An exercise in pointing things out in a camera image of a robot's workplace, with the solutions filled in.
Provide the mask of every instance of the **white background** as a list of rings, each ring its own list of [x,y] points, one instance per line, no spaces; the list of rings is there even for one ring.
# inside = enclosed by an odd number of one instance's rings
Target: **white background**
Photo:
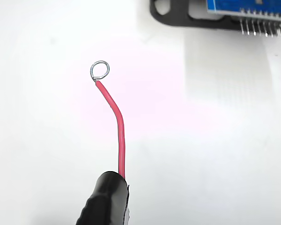
[[[281,38],[165,26],[147,0],[0,0],[0,225],[73,225],[117,170],[97,60],[129,224],[281,225]]]

